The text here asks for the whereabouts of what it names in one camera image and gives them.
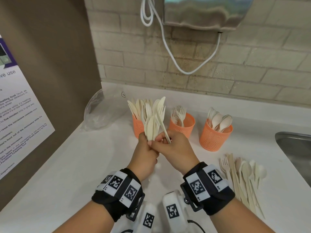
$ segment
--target brown panel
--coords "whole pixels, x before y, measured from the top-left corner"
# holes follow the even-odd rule
[[[0,34],[55,132],[0,180],[0,210],[83,121],[101,88],[84,0],[0,0]]]

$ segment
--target hand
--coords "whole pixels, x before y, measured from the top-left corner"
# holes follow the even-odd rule
[[[147,144],[145,133],[140,133],[138,144],[134,150],[132,159],[127,166],[142,182],[153,173],[154,167],[158,162],[159,153],[151,149]]]
[[[167,133],[172,141],[171,144],[167,142],[165,134],[162,132],[155,138],[155,141],[149,141],[148,145],[163,154],[175,169],[185,175],[200,161],[184,134],[173,130],[168,130]]]

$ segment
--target person's left hand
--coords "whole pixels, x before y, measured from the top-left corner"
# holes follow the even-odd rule
[[[158,156],[159,153],[150,148],[145,133],[142,132],[139,134],[138,144],[127,168],[142,182],[153,173]]]

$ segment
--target black cable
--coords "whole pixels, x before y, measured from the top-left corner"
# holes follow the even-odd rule
[[[193,221],[193,220],[187,220],[187,222],[188,222],[188,223],[194,223],[194,224],[196,224],[196,225],[203,231],[203,233],[205,233],[205,231],[204,231],[203,228],[199,225],[199,223],[197,223],[197,222],[195,222],[195,221]]]
[[[121,233],[126,233],[126,232],[130,232],[130,233],[133,233],[133,230],[131,230],[131,229],[128,229],[128,230],[122,231]]]

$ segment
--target person's left arm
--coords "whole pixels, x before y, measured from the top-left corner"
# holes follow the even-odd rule
[[[127,168],[142,182],[153,172],[158,156],[159,153],[147,144],[145,134],[141,133]],[[103,205],[90,201],[53,233],[109,233],[114,223]]]

